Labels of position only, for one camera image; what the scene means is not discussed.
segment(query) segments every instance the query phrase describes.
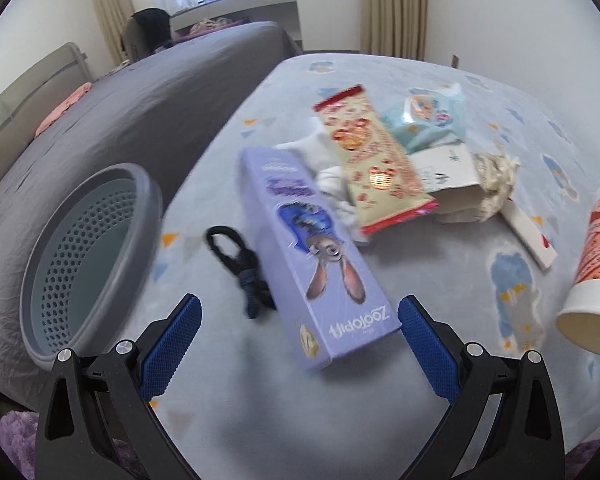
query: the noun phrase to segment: paper cup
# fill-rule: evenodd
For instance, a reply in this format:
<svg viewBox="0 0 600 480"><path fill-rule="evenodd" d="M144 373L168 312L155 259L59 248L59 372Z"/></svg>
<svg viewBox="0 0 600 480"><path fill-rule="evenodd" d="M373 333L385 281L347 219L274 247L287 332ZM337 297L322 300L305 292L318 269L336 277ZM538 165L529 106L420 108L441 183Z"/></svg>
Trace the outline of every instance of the paper cup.
<svg viewBox="0 0 600 480"><path fill-rule="evenodd" d="M571 342L600 354L600 189L596 192L574 285L556 325Z"/></svg>

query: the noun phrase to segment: black cord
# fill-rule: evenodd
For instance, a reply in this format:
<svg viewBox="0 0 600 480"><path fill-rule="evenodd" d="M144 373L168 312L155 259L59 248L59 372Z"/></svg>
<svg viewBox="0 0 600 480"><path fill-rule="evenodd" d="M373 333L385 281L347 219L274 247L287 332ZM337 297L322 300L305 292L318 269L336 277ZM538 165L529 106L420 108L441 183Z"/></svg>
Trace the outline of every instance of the black cord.
<svg viewBox="0 0 600 480"><path fill-rule="evenodd" d="M214 240L216 235L226 236L238 246L240 250L235 260L218 248ZM205 240L211 252L232 275L238 278L240 288L247 294L246 312L250 319L257 318L263 306L275 309L276 305L273 303L269 286L260 277L258 256L245 245L238 231L227 226L217 225L206 231Z"/></svg>

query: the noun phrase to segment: rabbit illustration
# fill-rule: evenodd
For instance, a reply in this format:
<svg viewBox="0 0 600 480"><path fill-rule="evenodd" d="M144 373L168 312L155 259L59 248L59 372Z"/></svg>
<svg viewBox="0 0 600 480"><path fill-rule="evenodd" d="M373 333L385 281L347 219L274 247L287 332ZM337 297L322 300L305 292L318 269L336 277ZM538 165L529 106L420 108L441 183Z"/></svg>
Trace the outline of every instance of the rabbit illustration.
<svg viewBox="0 0 600 480"><path fill-rule="evenodd" d="M278 214L296 236L296 249L318 259L306 298L320 298L327 286L329 264L339 262L347 294L357 304L364 303L365 287L344 255L342 241L336 236L329 214L320 206L304 202L283 204L278 208Z"/></svg>

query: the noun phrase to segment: perforated basket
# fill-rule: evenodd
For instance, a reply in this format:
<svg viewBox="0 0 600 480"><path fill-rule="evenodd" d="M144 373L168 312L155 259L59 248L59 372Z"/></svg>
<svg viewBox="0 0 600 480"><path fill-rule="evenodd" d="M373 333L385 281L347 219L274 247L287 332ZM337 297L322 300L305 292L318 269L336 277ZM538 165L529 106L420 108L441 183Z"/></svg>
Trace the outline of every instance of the perforated basket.
<svg viewBox="0 0 600 480"><path fill-rule="evenodd" d="M20 295L27 352L51 370L62 348L109 350L151 267L162 198L135 164L103 170L74 190L44 227Z"/></svg>

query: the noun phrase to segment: chair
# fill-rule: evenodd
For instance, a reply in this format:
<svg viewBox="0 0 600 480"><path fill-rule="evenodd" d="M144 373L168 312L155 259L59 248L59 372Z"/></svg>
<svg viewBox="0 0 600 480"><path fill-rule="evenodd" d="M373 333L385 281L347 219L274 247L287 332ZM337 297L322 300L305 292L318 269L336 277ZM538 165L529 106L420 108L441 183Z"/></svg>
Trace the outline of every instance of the chair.
<svg viewBox="0 0 600 480"><path fill-rule="evenodd" d="M169 14L162 9L143 9L134 13L122 33L122 49L131 63L149 57L171 43Z"/></svg>

